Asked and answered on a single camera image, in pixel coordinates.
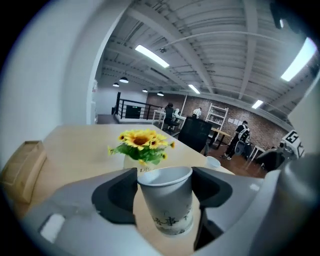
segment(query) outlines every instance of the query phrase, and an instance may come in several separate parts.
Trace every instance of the ceiling light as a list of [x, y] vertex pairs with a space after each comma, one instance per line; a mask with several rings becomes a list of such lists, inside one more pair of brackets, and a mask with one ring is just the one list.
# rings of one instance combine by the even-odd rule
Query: ceiling light
[[119, 80], [121, 83], [129, 83], [128, 79], [126, 77], [121, 77], [120, 80]]
[[317, 46], [315, 43], [309, 37], [307, 37], [298, 55], [283, 73], [281, 78], [289, 82], [308, 63], [308, 61], [315, 54], [316, 50]]
[[162, 58], [160, 58], [147, 48], [143, 47], [142, 45], [139, 44], [135, 49], [143, 55], [149, 57], [151, 60], [154, 60], [156, 63], [160, 64], [162, 67], [169, 67], [169, 64], [166, 63]]
[[257, 100], [256, 103], [254, 103], [254, 105], [252, 106], [253, 109], [256, 109], [257, 107], [259, 107], [262, 103], [264, 103], [262, 100]]
[[196, 87], [194, 87], [192, 84], [189, 84], [189, 87], [190, 87], [192, 90], [194, 90], [194, 92], [195, 92], [196, 94], [200, 94], [200, 91], [198, 91], [198, 90], [196, 89]]

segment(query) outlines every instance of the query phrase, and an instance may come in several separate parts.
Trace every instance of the flower pot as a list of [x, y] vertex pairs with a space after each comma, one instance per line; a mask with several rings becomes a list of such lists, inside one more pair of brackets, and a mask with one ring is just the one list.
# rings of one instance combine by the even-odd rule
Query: flower pot
[[132, 159], [129, 155], [124, 156], [123, 168], [137, 168], [138, 173], [145, 173], [156, 168], [156, 165], [148, 163], [147, 165], [140, 164], [138, 160]]

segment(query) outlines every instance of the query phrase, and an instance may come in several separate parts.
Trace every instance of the white shelving unit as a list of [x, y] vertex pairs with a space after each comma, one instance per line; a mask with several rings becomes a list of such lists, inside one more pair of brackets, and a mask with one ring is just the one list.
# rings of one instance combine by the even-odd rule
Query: white shelving unit
[[211, 103], [208, 114], [206, 115], [205, 121], [214, 124], [212, 127], [221, 131], [227, 119], [228, 110], [229, 108], [227, 107], [222, 108], [222, 107], [215, 106]]

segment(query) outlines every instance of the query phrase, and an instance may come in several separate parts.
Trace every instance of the man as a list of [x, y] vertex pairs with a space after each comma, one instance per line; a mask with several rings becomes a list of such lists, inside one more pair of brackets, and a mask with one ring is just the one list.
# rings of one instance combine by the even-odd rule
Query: man
[[199, 118], [199, 117], [201, 116], [201, 110], [202, 110], [201, 107], [196, 108], [196, 109], [193, 111], [192, 117], [193, 117], [193, 118]]
[[238, 141], [243, 141], [244, 143], [247, 142], [249, 139], [250, 130], [248, 128], [248, 122], [243, 121], [242, 125], [239, 125], [235, 130], [235, 135], [230, 142], [229, 147], [227, 148], [226, 152], [221, 156], [225, 156], [228, 160], [231, 160], [232, 156], [235, 154], [235, 148]]

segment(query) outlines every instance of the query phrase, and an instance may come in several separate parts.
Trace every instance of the brick wall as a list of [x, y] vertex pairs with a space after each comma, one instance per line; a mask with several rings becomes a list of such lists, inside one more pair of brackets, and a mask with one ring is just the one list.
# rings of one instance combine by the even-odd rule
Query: brick wall
[[[171, 102], [174, 109], [179, 108], [181, 110], [184, 100], [184, 95], [165, 94], [164, 97], [161, 97], [156, 93], [149, 93], [146, 102], [163, 107], [165, 107], [168, 102]], [[220, 108], [229, 108], [226, 121], [224, 122], [224, 125], [222, 127], [222, 131], [230, 134], [231, 136], [234, 135], [237, 126], [228, 122], [228, 118], [238, 119], [241, 121], [246, 120], [250, 129], [251, 142], [254, 145], [257, 145], [265, 150], [270, 149], [271, 147], [278, 146], [282, 137], [288, 133], [286, 130], [276, 125], [275, 123], [245, 109], [223, 102], [199, 97], [188, 96], [186, 98], [182, 116], [189, 117], [192, 115], [195, 109], [201, 107], [202, 111], [200, 119], [206, 120], [211, 103]], [[229, 143], [230, 139], [231, 138], [229, 137], [225, 137], [223, 142]]]

